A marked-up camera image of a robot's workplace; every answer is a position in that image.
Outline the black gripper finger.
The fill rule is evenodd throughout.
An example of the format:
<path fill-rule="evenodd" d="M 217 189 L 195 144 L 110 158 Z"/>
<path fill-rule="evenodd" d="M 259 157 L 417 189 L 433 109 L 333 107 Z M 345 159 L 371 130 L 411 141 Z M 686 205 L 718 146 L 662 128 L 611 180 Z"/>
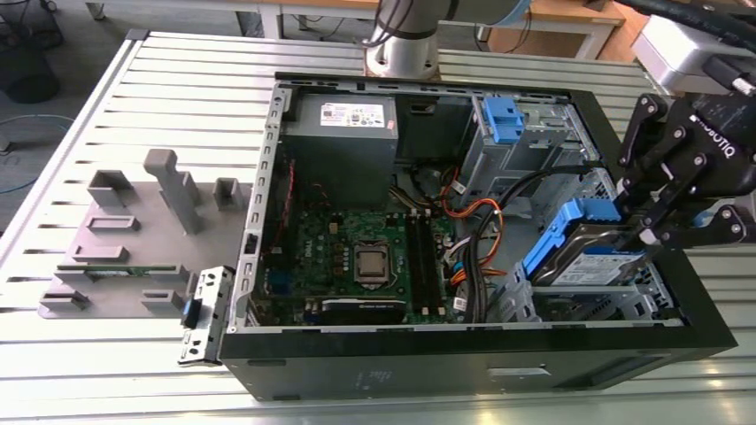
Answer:
<path fill-rule="evenodd" d="M 647 93 L 638 99 L 618 160 L 623 175 L 615 205 L 625 216 L 639 214 L 651 193 L 673 180 L 663 163 L 679 150 L 689 130 L 681 126 L 667 127 L 669 112 L 669 102 L 659 95 Z"/>
<path fill-rule="evenodd" d="M 715 184 L 734 174 L 746 178 L 749 169 L 719 169 L 715 158 L 702 152 L 674 165 L 661 162 L 653 172 L 635 168 L 623 179 L 619 211 L 627 219 L 621 232 L 622 249 L 689 249 L 749 241 L 749 209 L 725 204 L 710 208 L 723 198 L 747 192 L 709 193 Z"/>

